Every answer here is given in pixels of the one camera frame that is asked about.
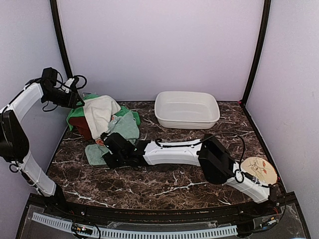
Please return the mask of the mint green panda towel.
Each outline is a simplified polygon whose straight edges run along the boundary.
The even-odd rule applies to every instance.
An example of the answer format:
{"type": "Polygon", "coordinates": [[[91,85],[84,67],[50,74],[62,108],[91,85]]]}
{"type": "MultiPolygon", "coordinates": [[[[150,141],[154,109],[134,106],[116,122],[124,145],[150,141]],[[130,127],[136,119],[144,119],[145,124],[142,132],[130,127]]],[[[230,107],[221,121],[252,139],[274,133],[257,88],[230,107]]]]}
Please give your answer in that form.
{"type": "MultiPolygon", "coordinates": [[[[121,110],[112,116],[107,133],[117,132],[123,136],[124,139],[134,144],[140,137],[140,130],[138,128],[140,124],[139,114],[122,106],[121,110]]],[[[106,165],[102,156],[108,152],[108,148],[101,139],[98,139],[95,144],[90,144],[85,148],[88,163],[93,166],[106,165]]]]}

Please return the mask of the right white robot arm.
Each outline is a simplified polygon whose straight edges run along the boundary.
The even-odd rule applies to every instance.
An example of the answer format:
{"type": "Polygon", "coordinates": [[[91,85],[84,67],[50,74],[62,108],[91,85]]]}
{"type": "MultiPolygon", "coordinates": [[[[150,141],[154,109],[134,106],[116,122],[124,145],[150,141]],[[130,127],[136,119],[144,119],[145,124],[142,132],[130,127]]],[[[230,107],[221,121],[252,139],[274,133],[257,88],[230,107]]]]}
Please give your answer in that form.
{"type": "Polygon", "coordinates": [[[101,140],[108,149],[103,159],[110,168],[187,164],[199,166],[206,181],[229,185],[256,203],[254,211],[265,216],[277,199],[276,182],[267,182],[248,169],[244,161],[236,161],[214,134],[187,142],[163,143],[161,139],[131,143],[119,133],[103,133],[101,140]]]}

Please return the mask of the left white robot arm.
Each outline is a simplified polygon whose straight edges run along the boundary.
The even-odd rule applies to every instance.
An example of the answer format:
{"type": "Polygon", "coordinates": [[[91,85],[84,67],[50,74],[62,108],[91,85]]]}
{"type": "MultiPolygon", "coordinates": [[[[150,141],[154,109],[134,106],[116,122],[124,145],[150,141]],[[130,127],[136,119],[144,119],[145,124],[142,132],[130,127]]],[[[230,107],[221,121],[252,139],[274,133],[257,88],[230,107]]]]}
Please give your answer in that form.
{"type": "Polygon", "coordinates": [[[37,102],[53,103],[56,107],[76,109],[85,105],[78,91],[80,75],[59,80],[60,73],[45,68],[39,78],[29,80],[23,89],[0,111],[0,156],[8,163],[12,173],[20,173],[28,184],[42,196],[53,200],[51,209],[59,217],[70,213],[70,205],[64,202],[61,187],[51,180],[33,158],[30,144],[21,121],[37,102]]]}

